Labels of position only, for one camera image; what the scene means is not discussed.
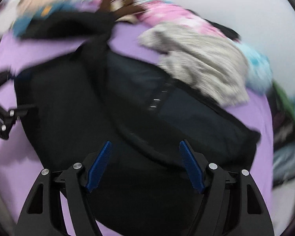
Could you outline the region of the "large black garment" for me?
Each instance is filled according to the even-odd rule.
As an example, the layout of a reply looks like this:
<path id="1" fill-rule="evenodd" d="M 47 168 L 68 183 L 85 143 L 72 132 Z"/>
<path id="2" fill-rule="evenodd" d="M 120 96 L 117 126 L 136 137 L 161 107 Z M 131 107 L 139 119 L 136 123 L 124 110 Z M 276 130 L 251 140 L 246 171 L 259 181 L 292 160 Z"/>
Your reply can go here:
<path id="1" fill-rule="evenodd" d="M 189 235 L 202 196 L 179 145 L 187 140 L 225 171 L 250 169 L 260 134 L 212 99 L 155 65 L 113 52 L 112 13 L 56 12 L 23 40 L 85 38 L 73 52 L 21 71 L 14 86 L 41 163 L 69 168 L 112 143 L 98 187 L 95 218 L 121 235 Z"/>

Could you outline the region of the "green cloth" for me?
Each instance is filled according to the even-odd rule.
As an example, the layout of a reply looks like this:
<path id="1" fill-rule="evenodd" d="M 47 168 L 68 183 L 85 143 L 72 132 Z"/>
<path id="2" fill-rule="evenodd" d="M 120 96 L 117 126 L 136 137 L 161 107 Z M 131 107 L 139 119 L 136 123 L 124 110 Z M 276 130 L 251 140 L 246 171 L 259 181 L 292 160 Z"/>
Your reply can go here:
<path id="1" fill-rule="evenodd" d="M 271 113 L 274 128 L 281 126 L 286 119 L 290 120 L 295 126 L 295 105 L 287 96 L 285 90 L 275 80 L 272 82 L 272 89 L 274 106 Z"/>

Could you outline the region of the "blue black jacket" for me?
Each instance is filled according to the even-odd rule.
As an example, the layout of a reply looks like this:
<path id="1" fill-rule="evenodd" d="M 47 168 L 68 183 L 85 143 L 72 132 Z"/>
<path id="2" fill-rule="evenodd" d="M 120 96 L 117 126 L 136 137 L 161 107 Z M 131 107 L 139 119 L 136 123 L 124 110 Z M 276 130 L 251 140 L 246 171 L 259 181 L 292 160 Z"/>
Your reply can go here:
<path id="1" fill-rule="evenodd" d="M 76 8 L 69 2 L 54 2 L 39 7 L 34 12 L 25 12 L 19 16 L 11 26 L 11 31 L 16 37 L 22 36 L 29 26 L 35 25 L 42 20 L 46 20 L 55 12 L 75 11 Z"/>

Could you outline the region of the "grey knit sweater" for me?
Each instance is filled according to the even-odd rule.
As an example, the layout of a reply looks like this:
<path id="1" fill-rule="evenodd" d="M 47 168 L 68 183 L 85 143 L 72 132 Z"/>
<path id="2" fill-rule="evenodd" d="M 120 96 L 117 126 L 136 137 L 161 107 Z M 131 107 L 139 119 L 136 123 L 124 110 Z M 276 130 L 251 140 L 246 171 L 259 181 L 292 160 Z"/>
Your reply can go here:
<path id="1" fill-rule="evenodd" d="M 189 27 L 162 22 L 138 42 L 160 53 L 158 66 L 221 106 L 248 102 L 249 63 L 229 39 L 201 35 Z"/>

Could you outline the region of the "light blue fluffy blanket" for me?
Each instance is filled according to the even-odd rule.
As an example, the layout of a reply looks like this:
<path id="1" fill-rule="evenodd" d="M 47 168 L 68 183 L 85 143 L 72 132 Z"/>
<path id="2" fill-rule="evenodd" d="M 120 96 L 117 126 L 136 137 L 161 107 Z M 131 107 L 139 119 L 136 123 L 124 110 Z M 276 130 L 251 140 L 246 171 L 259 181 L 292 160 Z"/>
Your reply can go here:
<path id="1" fill-rule="evenodd" d="M 248 61 L 246 86 L 259 95 L 265 94 L 271 88 L 273 79 L 268 57 L 245 43 L 236 42 L 235 45 Z"/>

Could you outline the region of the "brown printed garment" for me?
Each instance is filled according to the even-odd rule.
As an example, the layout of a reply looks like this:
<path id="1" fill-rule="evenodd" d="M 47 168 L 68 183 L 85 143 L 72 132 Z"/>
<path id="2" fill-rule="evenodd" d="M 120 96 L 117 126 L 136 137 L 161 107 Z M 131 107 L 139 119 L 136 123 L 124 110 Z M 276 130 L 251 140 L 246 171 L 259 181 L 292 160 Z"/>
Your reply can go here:
<path id="1" fill-rule="evenodd" d="M 146 11 L 135 0 L 100 0 L 99 11 L 111 12 L 116 22 L 138 23 L 138 17 Z"/>

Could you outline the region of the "pink patterned quilt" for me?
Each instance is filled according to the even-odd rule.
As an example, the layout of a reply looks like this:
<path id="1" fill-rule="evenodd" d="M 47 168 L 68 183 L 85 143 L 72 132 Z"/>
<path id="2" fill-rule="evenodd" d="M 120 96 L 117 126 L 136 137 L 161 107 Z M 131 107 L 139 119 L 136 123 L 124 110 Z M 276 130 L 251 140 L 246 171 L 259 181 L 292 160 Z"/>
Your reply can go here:
<path id="1" fill-rule="evenodd" d="M 212 23 L 190 12 L 181 6 L 165 0 L 135 0 L 136 5 L 141 5 L 146 11 L 138 19 L 149 26 L 156 26 L 163 21 L 170 21 L 192 28 L 203 35 L 225 37 L 221 30 Z"/>

